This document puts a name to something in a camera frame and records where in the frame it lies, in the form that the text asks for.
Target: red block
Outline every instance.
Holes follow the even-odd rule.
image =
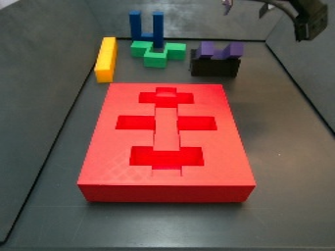
[[[243,202],[255,180],[223,87],[114,83],[78,185],[88,201]]]

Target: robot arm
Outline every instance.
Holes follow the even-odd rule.
[[[273,5],[282,9],[290,16],[295,25],[297,41],[313,40],[322,31],[325,31],[329,24],[329,7],[319,0],[251,0],[255,2],[263,2],[266,4],[261,9],[259,17],[262,18],[267,12],[269,5]],[[297,9],[299,15],[295,17],[281,2],[289,2]],[[226,15],[229,14],[234,0],[223,0],[226,6]]]

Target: yellow rectangular block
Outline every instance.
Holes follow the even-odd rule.
[[[100,53],[95,66],[98,82],[112,82],[118,44],[115,37],[104,37],[100,43]]]

